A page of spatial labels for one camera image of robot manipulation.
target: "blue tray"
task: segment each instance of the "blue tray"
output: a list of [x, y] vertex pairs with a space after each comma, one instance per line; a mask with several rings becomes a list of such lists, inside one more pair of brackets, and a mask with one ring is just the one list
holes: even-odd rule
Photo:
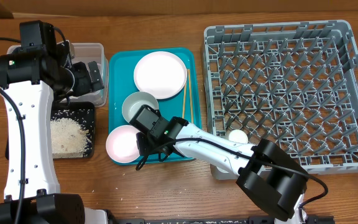
[[[130, 94], [139, 91], [134, 82], [134, 70], [137, 62], [145, 55], [156, 52], [166, 51], [178, 56], [187, 69], [190, 69], [191, 75], [191, 90], [193, 95], [193, 116], [194, 123], [197, 127], [201, 128], [201, 115], [200, 115], [200, 100], [198, 99], [198, 86], [196, 78], [196, 67], [193, 54], [185, 48], [173, 48], [173, 49], [153, 49], [153, 50], [135, 50], [127, 52], [118, 52], [111, 57], [109, 63], [109, 133], [116, 127], [128, 124], [122, 116], [122, 103]], [[182, 90], [179, 94], [168, 100], [159, 100], [158, 105], [161, 111], [161, 115], [171, 120], [173, 116], [181, 117], [183, 110], [183, 94]], [[189, 86], [187, 82], [187, 93], [186, 93], [186, 111], [185, 119], [191, 121], [190, 114], [190, 97], [189, 97]], [[175, 161], [189, 161], [193, 158], [183, 158], [176, 154], [172, 154], [167, 158], [166, 162]], [[134, 165], [140, 161], [140, 158], [134, 162], [128, 164], [122, 164], [114, 161], [119, 165]], [[157, 163], [158, 155], [151, 155], [147, 159], [147, 163]]]

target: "gray dish rack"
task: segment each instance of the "gray dish rack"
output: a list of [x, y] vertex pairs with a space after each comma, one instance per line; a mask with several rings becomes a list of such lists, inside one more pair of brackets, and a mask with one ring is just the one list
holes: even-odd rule
[[346, 21], [204, 31], [208, 131], [278, 144], [310, 173], [358, 172], [358, 51]]

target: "wooden table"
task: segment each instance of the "wooden table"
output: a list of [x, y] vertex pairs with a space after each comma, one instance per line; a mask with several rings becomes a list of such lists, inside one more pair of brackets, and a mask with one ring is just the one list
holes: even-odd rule
[[[351, 23], [358, 46], [358, 12], [299, 12], [203, 16], [82, 17], [46, 19], [61, 28], [72, 42], [99, 42], [108, 59], [123, 50], [186, 47], [196, 60], [203, 128], [206, 104], [201, 74], [201, 44], [207, 26], [345, 19]], [[19, 23], [0, 20], [0, 37], [19, 38]], [[0, 42], [0, 55], [12, 45]], [[85, 206], [110, 209], [118, 218], [224, 218], [263, 215], [233, 180], [214, 180], [202, 161], [117, 166], [107, 156], [108, 105], [97, 110], [95, 154], [91, 159], [55, 161], [62, 192], [80, 194]], [[7, 119], [0, 97], [0, 202], [8, 162], [4, 157]], [[327, 197], [306, 207], [307, 212], [334, 215], [337, 223], [358, 223], [358, 174], [325, 175]], [[306, 198], [322, 188], [310, 181]]]

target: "chopsticks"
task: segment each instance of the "chopsticks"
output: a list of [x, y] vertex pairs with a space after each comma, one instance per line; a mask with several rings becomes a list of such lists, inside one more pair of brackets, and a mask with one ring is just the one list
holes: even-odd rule
[[[193, 118], [193, 95], [191, 92], [191, 77], [190, 77], [190, 69], [187, 70], [187, 74], [188, 74], [188, 80], [189, 80], [189, 97], [190, 97], [190, 114], [191, 114], [191, 122], [194, 123], [194, 118]], [[181, 114], [181, 117], [184, 119], [185, 118], [185, 111], [186, 111], [186, 86], [187, 83], [185, 85], [185, 89], [184, 89], [184, 94], [183, 94], [183, 111]]]

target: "pink plate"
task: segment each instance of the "pink plate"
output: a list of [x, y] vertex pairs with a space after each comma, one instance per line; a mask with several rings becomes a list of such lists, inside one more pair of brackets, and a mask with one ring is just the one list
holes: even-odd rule
[[111, 159], [120, 163], [136, 160], [139, 155], [136, 134], [138, 129], [131, 125], [116, 127], [107, 137], [106, 150]]
[[187, 69], [180, 58], [169, 52], [152, 52], [139, 60], [134, 70], [135, 85], [156, 99], [175, 96], [185, 86]]

